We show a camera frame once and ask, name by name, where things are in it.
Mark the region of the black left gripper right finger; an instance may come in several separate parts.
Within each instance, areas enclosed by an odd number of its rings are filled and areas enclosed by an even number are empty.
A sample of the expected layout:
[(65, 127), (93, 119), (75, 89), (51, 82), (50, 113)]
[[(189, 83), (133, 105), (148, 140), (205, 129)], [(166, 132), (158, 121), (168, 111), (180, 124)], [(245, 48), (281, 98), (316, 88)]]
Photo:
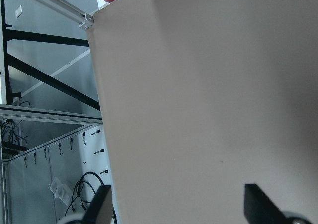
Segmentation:
[(243, 210), (249, 224), (286, 223), (284, 214), (257, 184), (245, 184)]

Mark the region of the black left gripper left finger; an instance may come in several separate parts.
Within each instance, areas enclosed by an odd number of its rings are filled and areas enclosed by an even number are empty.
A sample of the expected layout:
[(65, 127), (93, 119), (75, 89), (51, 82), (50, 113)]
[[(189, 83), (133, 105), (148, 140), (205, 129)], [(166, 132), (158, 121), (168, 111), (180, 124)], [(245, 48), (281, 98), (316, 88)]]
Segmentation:
[(84, 217), (84, 224), (110, 224), (113, 217), (112, 190), (110, 185), (101, 185)]

